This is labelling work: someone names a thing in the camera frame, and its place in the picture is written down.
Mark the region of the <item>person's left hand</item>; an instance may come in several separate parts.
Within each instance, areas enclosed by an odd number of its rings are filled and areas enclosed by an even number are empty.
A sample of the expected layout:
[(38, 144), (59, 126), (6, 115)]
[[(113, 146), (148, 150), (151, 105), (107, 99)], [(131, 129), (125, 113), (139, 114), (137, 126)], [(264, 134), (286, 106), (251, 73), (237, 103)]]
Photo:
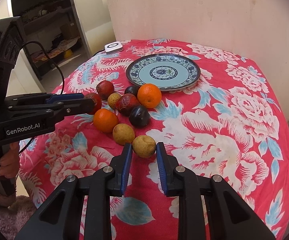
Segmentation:
[(19, 167), (19, 142), (14, 142), (10, 144), (9, 151), (0, 158), (0, 178), (15, 178)]

